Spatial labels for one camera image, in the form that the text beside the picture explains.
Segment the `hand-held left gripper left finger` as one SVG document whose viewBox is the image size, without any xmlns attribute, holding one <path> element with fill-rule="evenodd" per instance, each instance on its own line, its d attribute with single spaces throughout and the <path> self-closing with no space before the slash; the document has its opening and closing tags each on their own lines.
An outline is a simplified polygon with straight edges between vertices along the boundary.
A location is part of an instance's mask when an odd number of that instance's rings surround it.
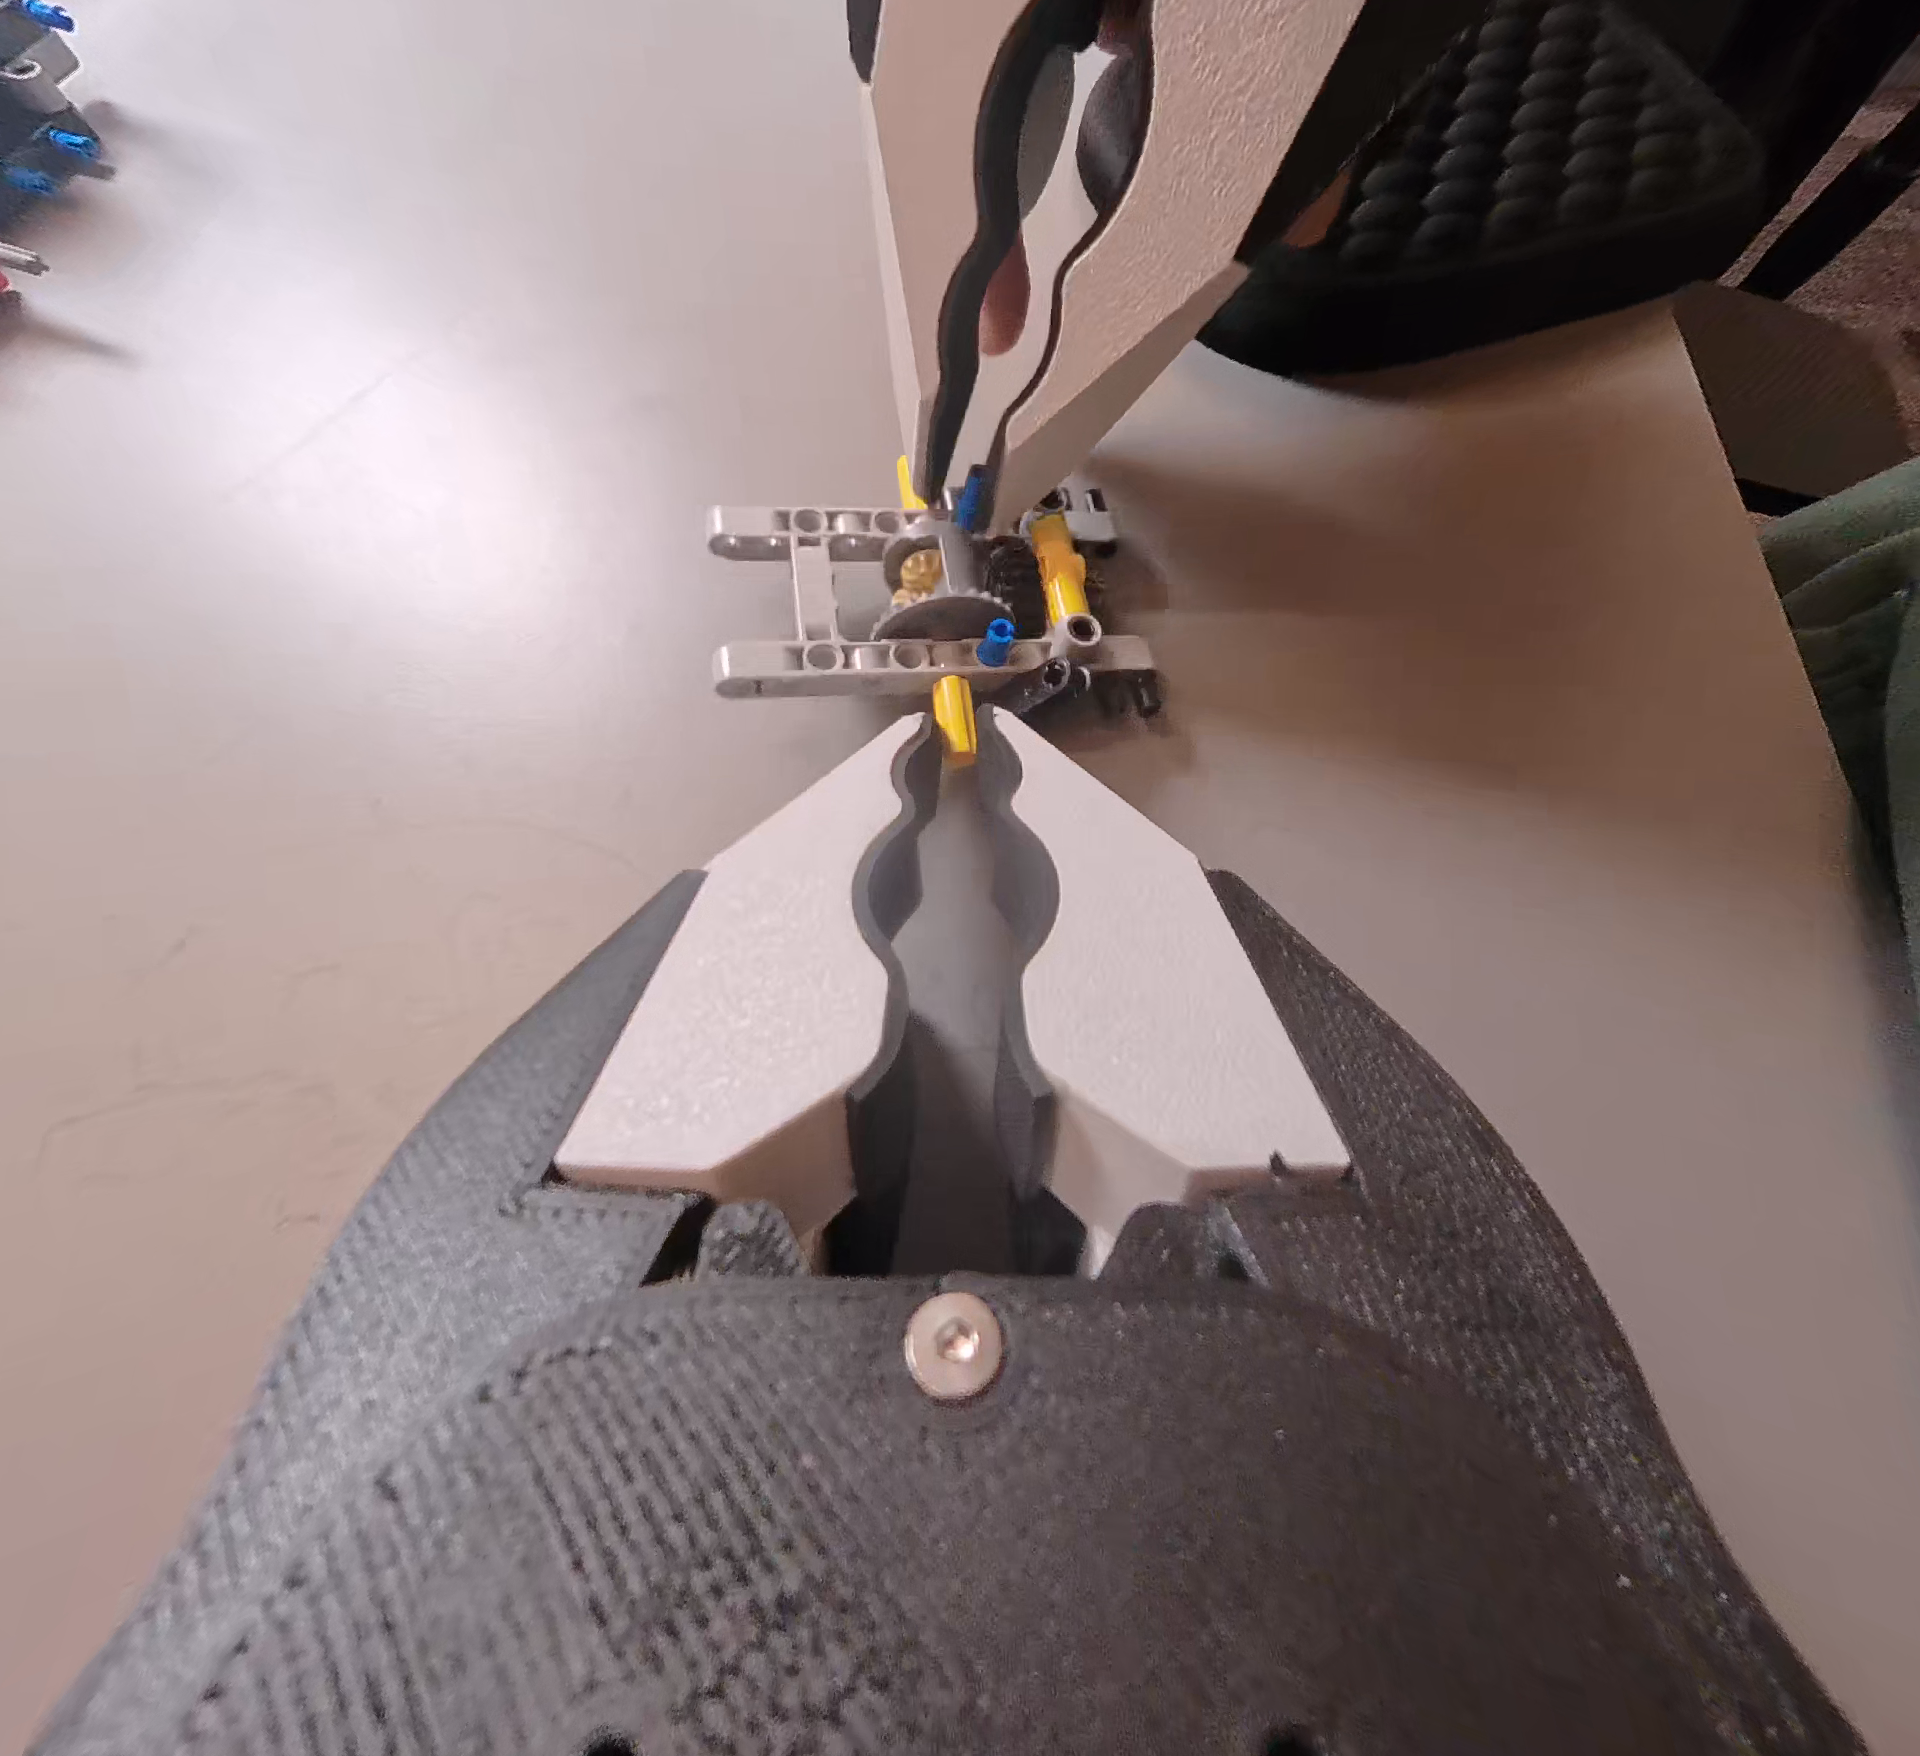
<svg viewBox="0 0 1920 1756">
<path fill-rule="evenodd" d="M 933 722 L 893 722 L 712 857 L 553 1167 L 571 1185 L 829 1224 L 900 1055 Z"/>
</svg>

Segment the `grey lego frame assembly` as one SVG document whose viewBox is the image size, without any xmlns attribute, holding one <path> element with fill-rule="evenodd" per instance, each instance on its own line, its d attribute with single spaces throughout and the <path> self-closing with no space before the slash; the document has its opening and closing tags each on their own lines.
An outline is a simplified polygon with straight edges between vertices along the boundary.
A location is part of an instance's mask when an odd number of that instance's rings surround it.
<svg viewBox="0 0 1920 1756">
<path fill-rule="evenodd" d="M 1145 639 L 1109 623 L 1096 558 L 1119 550 L 1102 490 L 1082 478 L 1045 494 L 1012 528 L 971 533 L 953 517 L 863 506 L 718 506 L 709 552 L 786 573 L 793 629 L 725 642 L 715 688 L 749 695 L 933 700 L 963 673 L 977 704 L 1040 715 L 1090 700 L 1155 720 L 1163 673 Z M 975 647 L 995 616 L 1018 629 L 1008 668 Z"/>
</svg>

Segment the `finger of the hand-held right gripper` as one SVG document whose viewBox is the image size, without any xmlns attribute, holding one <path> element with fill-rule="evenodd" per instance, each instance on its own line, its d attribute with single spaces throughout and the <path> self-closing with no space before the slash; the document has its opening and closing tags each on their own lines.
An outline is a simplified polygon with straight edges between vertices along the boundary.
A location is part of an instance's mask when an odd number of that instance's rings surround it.
<svg viewBox="0 0 1920 1756">
<path fill-rule="evenodd" d="M 997 439 L 997 506 L 1072 476 L 1246 281 L 1236 249 L 1365 0 L 1147 0 L 1131 176 L 1075 247 Z"/>
<path fill-rule="evenodd" d="M 1014 243 L 1020 124 L 1064 0 L 879 0 L 865 79 L 883 293 L 909 471 L 948 486 L 978 318 Z"/>
</svg>

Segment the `person's right hand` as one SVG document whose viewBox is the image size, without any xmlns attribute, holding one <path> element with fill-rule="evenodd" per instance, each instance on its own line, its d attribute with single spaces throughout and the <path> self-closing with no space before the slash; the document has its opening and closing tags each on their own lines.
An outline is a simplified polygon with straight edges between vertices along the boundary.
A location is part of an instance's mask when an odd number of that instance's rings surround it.
<svg viewBox="0 0 1920 1756">
<path fill-rule="evenodd" d="M 1112 96 L 1102 109 L 1118 111 L 1119 124 L 1109 128 L 1082 127 L 1077 168 L 1088 199 L 1096 208 L 1107 208 L 1119 190 L 1119 178 L 1131 160 L 1140 138 L 1133 122 L 1140 111 L 1140 73 L 1129 67 L 1141 57 L 1145 0 L 1102 0 L 1102 16 L 1092 42 L 1112 59 L 1105 71 L 1105 86 Z M 1031 276 L 1022 239 L 1022 218 L 1040 199 L 1067 132 L 1070 103 L 1073 96 L 1072 63 L 1050 61 L 1027 98 L 1027 114 L 1020 128 L 1020 164 L 1033 168 L 1033 176 L 1020 184 L 1020 210 L 1016 228 L 1006 252 L 986 287 L 977 323 L 977 340 L 985 356 L 998 356 L 1011 350 L 1027 324 Z"/>
</svg>

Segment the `person's green sweatshirt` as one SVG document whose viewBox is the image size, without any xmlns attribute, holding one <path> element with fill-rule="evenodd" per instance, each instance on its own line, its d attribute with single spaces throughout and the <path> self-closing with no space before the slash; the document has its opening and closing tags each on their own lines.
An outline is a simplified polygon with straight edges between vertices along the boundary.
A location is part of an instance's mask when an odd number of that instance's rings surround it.
<svg viewBox="0 0 1920 1756">
<path fill-rule="evenodd" d="M 1918 974 L 1918 462 L 1762 530 L 1813 697 Z"/>
</svg>

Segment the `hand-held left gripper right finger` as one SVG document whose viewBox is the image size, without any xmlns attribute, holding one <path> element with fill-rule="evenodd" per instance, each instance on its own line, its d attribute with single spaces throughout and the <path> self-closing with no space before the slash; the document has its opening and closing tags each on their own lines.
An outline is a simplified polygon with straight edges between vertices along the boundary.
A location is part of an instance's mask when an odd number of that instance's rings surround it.
<svg viewBox="0 0 1920 1756">
<path fill-rule="evenodd" d="M 1020 1200 L 1082 1224 L 1342 1177 L 1350 1150 L 1199 857 L 1027 722 L 980 715 L 1011 927 L 995 1108 Z"/>
</svg>

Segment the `lego car chassis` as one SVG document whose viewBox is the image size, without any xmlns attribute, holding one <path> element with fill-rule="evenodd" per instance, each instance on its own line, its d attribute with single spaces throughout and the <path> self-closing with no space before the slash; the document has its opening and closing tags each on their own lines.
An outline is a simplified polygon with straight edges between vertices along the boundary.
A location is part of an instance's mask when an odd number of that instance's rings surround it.
<svg viewBox="0 0 1920 1756">
<path fill-rule="evenodd" d="M 48 263 L 12 228 L 54 204 L 78 180 L 109 181 L 116 166 L 98 127 L 70 96 L 79 75 L 71 11 L 48 0 L 2 0 L 2 300 L 15 279 Z"/>
</svg>

